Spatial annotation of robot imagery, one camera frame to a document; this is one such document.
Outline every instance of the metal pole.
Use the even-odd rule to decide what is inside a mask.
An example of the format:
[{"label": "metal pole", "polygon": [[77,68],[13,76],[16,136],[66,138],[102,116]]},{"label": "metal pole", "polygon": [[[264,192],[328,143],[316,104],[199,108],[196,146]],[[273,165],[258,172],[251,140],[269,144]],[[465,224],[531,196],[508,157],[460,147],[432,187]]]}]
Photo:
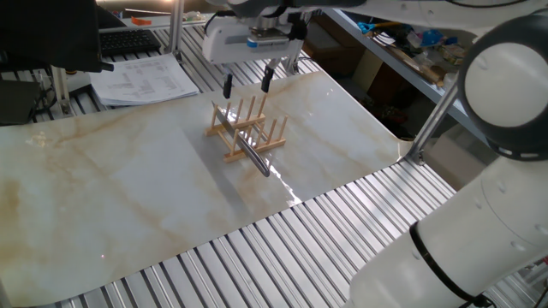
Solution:
[{"label": "metal pole", "polygon": [[407,158],[410,158],[416,163],[423,163],[421,159],[422,150],[426,142],[439,127],[439,124],[444,119],[445,115],[447,115],[447,111],[453,106],[457,93],[458,90],[455,82],[440,98],[438,105],[434,108],[434,111],[430,114],[428,120],[426,120],[425,125],[420,129],[419,134],[414,139],[414,142],[406,155]]},{"label": "metal pole", "polygon": [[174,53],[179,61],[181,60],[179,57],[181,55],[182,17],[184,7],[184,0],[173,0],[170,21],[170,43],[164,50],[165,53]]},{"label": "metal pole", "polygon": [[[303,13],[302,18],[306,23],[308,23],[312,19],[312,12]],[[295,51],[293,52],[293,54],[283,60],[283,68],[288,74],[299,73],[299,56],[301,55],[301,50],[304,42],[304,40],[299,42],[299,44],[295,47]]]},{"label": "metal pole", "polygon": [[3,288],[2,280],[0,280],[0,308],[12,308],[6,290]]},{"label": "metal pole", "polygon": [[69,86],[67,85],[67,73],[64,68],[51,66],[51,77],[53,78],[53,89],[57,102],[61,106],[63,116],[71,116]]}]

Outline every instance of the blue object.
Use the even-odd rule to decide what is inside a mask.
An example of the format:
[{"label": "blue object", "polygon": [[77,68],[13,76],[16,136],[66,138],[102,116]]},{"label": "blue object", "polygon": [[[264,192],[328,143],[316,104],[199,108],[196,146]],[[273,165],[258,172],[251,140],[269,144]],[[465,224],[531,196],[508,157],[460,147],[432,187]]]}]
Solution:
[{"label": "blue object", "polygon": [[459,38],[458,37],[452,37],[452,38],[447,38],[445,40],[445,44],[456,44],[459,42]]},{"label": "blue object", "polygon": [[259,44],[257,44],[257,42],[250,41],[249,39],[247,40],[247,47],[257,48],[257,46],[259,46]]},{"label": "blue object", "polygon": [[427,47],[439,43],[444,35],[438,30],[428,30],[422,33],[422,44],[420,46]]},{"label": "blue object", "polygon": [[358,22],[358,27],[361,30],[361,34],[366,34],[375,28],[375,24],[368,24],[365,22]]}]

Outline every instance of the paper document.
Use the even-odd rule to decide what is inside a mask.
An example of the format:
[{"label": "paper document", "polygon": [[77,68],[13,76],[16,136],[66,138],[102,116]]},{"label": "paper document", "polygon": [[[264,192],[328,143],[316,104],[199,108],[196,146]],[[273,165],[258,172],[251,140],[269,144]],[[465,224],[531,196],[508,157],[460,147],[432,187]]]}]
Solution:
[{"label": "paper document", "polygon": [[114,63],[114,72],[90,73],[104,105],[153,104],[199,93],[171,54]]}]

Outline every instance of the metal rod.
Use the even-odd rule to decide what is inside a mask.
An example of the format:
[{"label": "metal rod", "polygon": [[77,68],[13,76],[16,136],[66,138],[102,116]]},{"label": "metal rod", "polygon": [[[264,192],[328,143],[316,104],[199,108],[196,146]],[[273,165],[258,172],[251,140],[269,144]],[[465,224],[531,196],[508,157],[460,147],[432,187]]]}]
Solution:
[{"label": "metal rod", "polygon": [[184,12],[184,0],[173,0],[171,6],[170,41],[165,48],[165,53],[181,52],[182,17]]},{"label": "metal rod", "polygon": [[447,115],[449,109],[453,106],[457,93],[456,83],[454,83],[441,97],[438,105],[434,108],[434,111],[430,114],[428,120],[426,120],[425,125],[420,129],[419,134],[414,139],[414,142],[406,155],[407,158],[411,158],[411,160],[416,163],[420,162],[420,154],[426,142],[430,139],[445,115]]}]

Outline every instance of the box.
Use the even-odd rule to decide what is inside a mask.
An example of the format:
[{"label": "box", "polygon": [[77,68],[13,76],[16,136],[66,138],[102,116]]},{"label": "box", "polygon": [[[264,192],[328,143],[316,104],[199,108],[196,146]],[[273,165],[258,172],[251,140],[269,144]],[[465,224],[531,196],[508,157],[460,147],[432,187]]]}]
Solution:
[{"label": "box", "polygon": [[365,47],[326,15],[310,22],[302,49],[328,74],[352,74]]}]

